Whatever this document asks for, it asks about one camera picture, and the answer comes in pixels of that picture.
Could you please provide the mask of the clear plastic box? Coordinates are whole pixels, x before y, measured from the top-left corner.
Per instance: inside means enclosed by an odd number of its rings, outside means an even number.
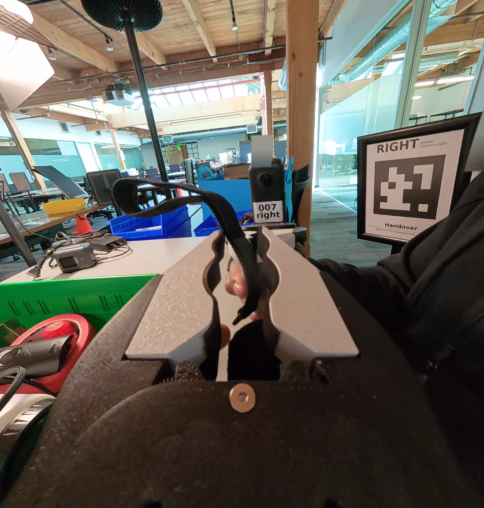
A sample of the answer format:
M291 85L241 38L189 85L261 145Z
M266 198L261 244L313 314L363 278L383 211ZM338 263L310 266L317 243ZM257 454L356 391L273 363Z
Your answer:
M8 319L0 324L0 348L10 346L27 331L16 319Z

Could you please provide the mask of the grey laptop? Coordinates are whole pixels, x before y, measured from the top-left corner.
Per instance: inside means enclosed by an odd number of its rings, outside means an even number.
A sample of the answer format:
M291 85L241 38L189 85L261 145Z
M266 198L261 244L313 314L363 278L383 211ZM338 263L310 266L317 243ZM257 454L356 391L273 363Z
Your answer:
M86 198L88 193L70 177L53 166L34 166L34 170L43 178L51 181L69 199Z

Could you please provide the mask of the ceiling projector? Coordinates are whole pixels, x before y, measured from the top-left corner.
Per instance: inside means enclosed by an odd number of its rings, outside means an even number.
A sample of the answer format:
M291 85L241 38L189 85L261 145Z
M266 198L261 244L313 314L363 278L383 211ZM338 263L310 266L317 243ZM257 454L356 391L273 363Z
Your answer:
M127 90L124 84L114 83L108 85L102 93L103 100L112 105L129 107L135 104L136 99Z

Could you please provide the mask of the person's right hand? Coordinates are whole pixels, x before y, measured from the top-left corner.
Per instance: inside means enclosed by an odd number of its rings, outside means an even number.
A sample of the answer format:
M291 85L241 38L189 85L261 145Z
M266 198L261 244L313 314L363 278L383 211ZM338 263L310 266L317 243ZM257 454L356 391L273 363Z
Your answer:
M228 346L234 332L240 330L249 324L255 323L255 326L262 324L263 302L259 303L258 310L253 312L247 319L242 320L237 325L233 324L233 314L237 314L237 309L241 307L247 298L248 288L239 263L232 260L228 264L228 271L225 279L226 297L221 297L219 304L221 318L221 349Z

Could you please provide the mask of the yellow box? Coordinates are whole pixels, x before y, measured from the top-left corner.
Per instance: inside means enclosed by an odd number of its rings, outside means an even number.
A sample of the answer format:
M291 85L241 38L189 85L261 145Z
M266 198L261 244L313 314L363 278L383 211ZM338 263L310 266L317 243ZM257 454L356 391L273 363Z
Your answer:
M85 201L82 198L55 200L42 204L42 208L48 216L77 212L84 209L85 206Z

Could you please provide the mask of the black round lamp stand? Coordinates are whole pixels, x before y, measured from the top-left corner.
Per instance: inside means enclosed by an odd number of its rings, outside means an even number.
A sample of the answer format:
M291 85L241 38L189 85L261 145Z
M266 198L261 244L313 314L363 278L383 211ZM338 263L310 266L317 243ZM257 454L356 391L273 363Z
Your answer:
M156 130L156 123L151 107L149 90L138 48L136 32L143 32L157 27L163 17L160 1L81 1L86 14L93 21L105 28L124 31L131 53L145 117L150 130L159 175L163 182L168 182L162 148Z

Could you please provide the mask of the black monitor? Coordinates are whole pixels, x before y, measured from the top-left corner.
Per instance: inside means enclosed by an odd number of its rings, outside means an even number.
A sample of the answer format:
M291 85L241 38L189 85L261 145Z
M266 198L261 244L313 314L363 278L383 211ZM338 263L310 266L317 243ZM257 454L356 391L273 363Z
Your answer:
M90 171L86 175L93 192L94 201L99 205L112 203L111 189L115 181L121 178L119 169Z

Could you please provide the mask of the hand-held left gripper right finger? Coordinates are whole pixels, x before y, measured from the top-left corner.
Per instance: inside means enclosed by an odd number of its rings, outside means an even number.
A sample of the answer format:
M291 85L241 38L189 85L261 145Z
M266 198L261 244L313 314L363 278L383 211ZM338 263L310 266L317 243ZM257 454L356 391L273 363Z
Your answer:
M263 336L284 367L351 358L359 350L319 270L264 226L257 244L265 309Z

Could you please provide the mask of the person's right forearm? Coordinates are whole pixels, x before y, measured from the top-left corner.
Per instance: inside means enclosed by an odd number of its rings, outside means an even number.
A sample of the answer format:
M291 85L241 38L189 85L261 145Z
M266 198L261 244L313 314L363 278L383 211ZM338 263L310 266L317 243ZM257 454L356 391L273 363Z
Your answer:
M378 321L423 378L484 499L484 170L446 218L375 266L309 261Z

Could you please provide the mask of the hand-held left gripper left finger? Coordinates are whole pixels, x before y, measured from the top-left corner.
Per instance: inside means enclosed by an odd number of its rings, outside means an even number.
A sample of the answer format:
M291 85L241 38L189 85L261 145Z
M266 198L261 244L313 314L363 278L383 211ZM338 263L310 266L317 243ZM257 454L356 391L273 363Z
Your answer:
M221 327L213 290L220 283L225 236L214 231L162 275L124 353L130 360L190 361L207 380L218 375Z

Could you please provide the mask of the wooden workbench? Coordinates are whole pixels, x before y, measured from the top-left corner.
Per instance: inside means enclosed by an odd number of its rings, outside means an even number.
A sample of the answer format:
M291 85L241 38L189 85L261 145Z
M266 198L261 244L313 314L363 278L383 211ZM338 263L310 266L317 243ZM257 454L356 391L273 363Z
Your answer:
M16 226L18 233L22 236L23 239L27 239L28 237L37 238L37 233L45 230L50 230L55 226L62 225L68 221L75 221L76 217L82 215L90 215L97 211L111 211L112 206L99 206L94 205L91 207L85 207L79 211L61 213L48 216L46 212L33 212L29 214L24 214L22 216L11 216L10 219L13 224ZM7 232L5 226L0 221L0 246L9 245L10 247L14 246L14 243Z

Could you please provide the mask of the silver metal stand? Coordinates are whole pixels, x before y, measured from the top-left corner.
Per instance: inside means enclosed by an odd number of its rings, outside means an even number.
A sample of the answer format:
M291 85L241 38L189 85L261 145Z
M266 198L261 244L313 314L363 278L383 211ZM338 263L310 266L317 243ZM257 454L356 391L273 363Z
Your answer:
M4 228L9 234L12 242L17 247L17 250L23 256L27 266L31 268L32 266L36 265L37 261L34 255L32 254L27 244L25 243L23 237L18 232L16 225L12 222L1 200L0 200L0 221L4 225Z

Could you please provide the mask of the red round tool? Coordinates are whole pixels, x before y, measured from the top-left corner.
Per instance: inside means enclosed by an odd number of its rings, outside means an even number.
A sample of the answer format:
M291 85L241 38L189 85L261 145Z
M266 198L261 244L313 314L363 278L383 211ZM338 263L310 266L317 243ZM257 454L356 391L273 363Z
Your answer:
M36 378L35 382L52 393L58 393L81 354L95 337L95 328L79 314L61 314L48 318L25 331L11 346L19 346L46 339L72 335L68 353L61 360L61 368L53 375Z

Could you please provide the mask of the grey metal device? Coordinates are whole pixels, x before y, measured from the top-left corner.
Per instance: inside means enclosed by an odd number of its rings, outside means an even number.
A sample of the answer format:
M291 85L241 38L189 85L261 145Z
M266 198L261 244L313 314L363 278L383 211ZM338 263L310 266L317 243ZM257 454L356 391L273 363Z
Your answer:
M127 241L124 237L104 234L102 236L93 236L86 239L94 251L101 253L108 253L120 247L127 246Z
M98 262L89 242L60 247L53 253L52 258L63 274L93 268Z

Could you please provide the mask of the green plastic bin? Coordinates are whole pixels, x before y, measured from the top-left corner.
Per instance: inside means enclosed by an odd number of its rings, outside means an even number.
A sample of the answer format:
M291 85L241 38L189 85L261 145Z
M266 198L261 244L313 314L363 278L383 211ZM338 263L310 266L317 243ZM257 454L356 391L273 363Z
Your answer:
M163 362L124 358L162 276L4 284L0 324L86 321L97 333L73 360L57 397L23 431L0 507L141 507L160 502L151 487L162 453L152 407Z

